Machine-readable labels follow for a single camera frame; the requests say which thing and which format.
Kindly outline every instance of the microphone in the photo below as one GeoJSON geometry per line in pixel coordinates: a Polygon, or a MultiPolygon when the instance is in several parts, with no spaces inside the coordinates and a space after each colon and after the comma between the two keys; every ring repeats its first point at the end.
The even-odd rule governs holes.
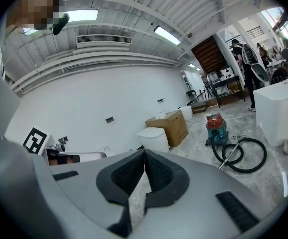
{"type": "Polygon", "coordinates": [[[70,16],[65,13],[63,18],[59,19],[59,23],[57,23],[53,28],[52,28],[52,32],[54,35],[57,35],[61,32],[61,30],[63,29],[63,27],[66,25],[66,23],[68,23],[70,20],[70,16]]]}

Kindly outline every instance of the black pants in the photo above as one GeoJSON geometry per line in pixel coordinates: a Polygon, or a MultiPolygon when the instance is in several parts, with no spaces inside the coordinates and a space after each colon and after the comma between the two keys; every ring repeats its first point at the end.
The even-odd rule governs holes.
{"type": "Polygon", "coordinates": [[[253,82],[255,84],[256,89],[260,88],[260,80],[254,75],[254,73],[251,70],[251,66],[247,66],[247,70],[244,72],[245,76],[245,85],[248,88],[249,96],[252,102],[252,106],[255,107],[255,102],[254,102],[254,96],[253,96],[253,82]]]}

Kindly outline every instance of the vacuum wand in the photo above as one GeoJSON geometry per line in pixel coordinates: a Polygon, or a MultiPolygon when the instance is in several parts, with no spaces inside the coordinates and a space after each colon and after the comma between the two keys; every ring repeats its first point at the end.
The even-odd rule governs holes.
{"type": "Polygon", "coordinates": [[[240,142],[237,142],[237,144],[234,146],[233,150],[230,152],[230,154],[227,156],[227,158],[223,161],[223,163],[218,167],[218,169],[220,170],[225,164],[226,162],[228,162],[228,160],[230,159],[230,157],[232,157],[233,153],[236,151],[237,147],[240,145],[240,142]]]}

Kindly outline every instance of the black table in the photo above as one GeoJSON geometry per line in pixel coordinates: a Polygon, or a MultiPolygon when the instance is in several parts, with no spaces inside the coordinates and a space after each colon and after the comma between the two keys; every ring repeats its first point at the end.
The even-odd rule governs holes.
{"type": "Polygon", "coordinates": [[[245,101],[245,97],[244,97],[244,93],[243,93],[243,90],[242,90],[242,87],[241,87],[241,84],[240,84],[240,78],[238,75],[234,76],[234,77],[231,77],[229,79],[226,79],[224,81],[221,81],[221,82],[218,82],[218,83],[214,83],[211,85],[211,88],[212,88],[212,91],[214,93],[214,96],[215,98],[217,99],[217,102],[218,102],[218,105],[219,105],[219,108],[220,108],[220,98],[222,97],[226,97],[226,96],[230,96],[234,93],[237,93],[237,92],[242,92],[242,97],[243,97],[243,100],[245,101]],[[236,90],[236,91],[233,91],[233,92],[230,92],[230,93],[227,93],[227,94],[223,94],[223,95],[218,95],[218,92],[216,91],[216,88],[219,88],[219,87],[222,87],[222,86],[225,86],[229,83],[232,83],[232,82],[237,82],[238,86],[239,86],[239,90],[236,90]]]}

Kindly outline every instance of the black hose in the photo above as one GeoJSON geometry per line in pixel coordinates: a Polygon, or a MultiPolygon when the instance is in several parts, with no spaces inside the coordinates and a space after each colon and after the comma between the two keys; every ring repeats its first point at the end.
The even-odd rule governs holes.
{"type": "MultiPolygon", "coordinates": [[[[223,162],[225,159],[226,159],[226,155],[225,155],[225,151],[228,147],[234,147],[235,144],[227,144],[227,145],[224,145],[223,146],[223,149],[222,149],[222,158],[218,155],[217,153],[217,150],[215,149],[215,146],[214,146],[214,137],[216,136],[216,132],[214,131],[214,133],[212,134],[212,138],[211,138],[211,145],[212,145],[212,150],[213,150],[213,153],[215,155],[215,157],[220,161],[220,162],[223,162]]],[[[244,141],[251,141],[251,142],[255,142],[257,143],[263,150],[263,159],[262,161],[255,167],[251,168],[251,169],[241,169],[241,168],[238,168],[238,167],[235,167],[233,164],[235,163],[238,163],[242,158],[243,158],[243,154],[244,154],[244,151],[242,149],[241,146],[238,146],[237,149],[240,150],[241,152],[241,155],[240,157],[238,157],[236,160],[233,160],[233,161],[227,161],[226,164],[228,166],[230,166],[233,170],[239,172],[239,173],[253,173],[257,170],[259,170],[265,163],[266,159],[267,159],[267,149],[265,149],[265,146],[263,145],[263,143],[261,143],[260,141],[258,140],[255,140],[255,139],[252,139],[252,138],[244,138],[244,139],[241,139],[239,140],[239,143],[242,143],[244,141]]]]}

